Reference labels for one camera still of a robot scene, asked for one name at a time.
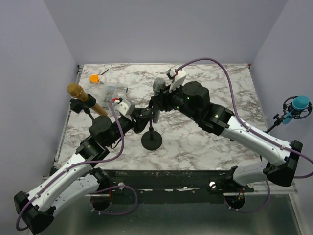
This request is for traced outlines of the gold microphone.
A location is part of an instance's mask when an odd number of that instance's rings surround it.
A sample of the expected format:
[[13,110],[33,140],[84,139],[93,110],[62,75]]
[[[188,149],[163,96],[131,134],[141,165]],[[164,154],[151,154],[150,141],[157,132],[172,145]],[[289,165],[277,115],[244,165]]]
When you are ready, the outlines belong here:
[[96,100],[92,98],[91,95],[87,94],[80,85],[71,83],[68,85],[67,91],[73,98],[80,100],[84,104],[88,104],[97,114],[101,116],[108,115],[107,112],[96,102]]

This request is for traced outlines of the black stand holding gold microphone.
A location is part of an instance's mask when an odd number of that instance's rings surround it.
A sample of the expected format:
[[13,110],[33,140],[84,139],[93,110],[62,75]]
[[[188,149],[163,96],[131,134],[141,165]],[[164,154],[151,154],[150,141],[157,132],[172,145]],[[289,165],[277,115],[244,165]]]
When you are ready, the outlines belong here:
[[90,117],[90,119],[94,121],[94,117],[92,116],[90,109],[96,104],[96,99],[90,94],[87,95],[87,101],[81,101],[79,99],[72,98],[70,100],[70,109],[77,114],[79,114],[81,111],[84,111]]

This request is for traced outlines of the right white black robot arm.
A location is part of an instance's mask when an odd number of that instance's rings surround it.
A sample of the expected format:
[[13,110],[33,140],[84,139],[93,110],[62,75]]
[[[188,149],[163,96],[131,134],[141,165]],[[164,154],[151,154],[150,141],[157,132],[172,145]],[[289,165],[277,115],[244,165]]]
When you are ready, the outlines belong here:
[[259,129],[245,129],[231,110],[210,102],[208,88],[197,81],[172,91],[164,79],[157,78],[152,88],[152,101],[161,111],[178,110],[202,130],[238,142],[265,158],[256,164],[232,167],[225,179],[225,187],[229,191],[235,192],[242,186],[266,180],[282,187],[291,185],[299,156],[274,143],[297,151],[301,151],[302,143],[282,141]]

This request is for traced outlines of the black round-base microphone stand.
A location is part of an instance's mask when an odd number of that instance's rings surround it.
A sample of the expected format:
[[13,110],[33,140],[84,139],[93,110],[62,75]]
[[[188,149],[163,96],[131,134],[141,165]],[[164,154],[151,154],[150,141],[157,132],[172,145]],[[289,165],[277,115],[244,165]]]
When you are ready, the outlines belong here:
[[153,128],[153,123],[157,123],[160,116],[160,110],[153,108],[152,117],[149,120],[149,129],[141,138],[142,146],[150,151],[157,150],[162,144],[162,136]]

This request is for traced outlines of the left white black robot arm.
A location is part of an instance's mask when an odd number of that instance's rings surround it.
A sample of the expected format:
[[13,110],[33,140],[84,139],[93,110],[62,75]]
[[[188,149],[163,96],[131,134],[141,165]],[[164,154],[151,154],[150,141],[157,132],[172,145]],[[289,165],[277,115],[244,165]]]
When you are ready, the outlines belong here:
[[152,119],[150,108],[127,108],[124,103],[118,105],[121,116],[114,115],[115,122],[107,116],[93,120],[89,128],[90,136],[81,142],[74,154],[53,175],[29,192],[20,191],[14,196],[18,213],[16,227],[20,221],[26,224],[32,234],[44,231],[54,220],[55,215],[78,197],[89,193],[104,193],[109,186],[105,172],[96,167],[106,163],[108,147],[121,140],[134,130],[142,132]]

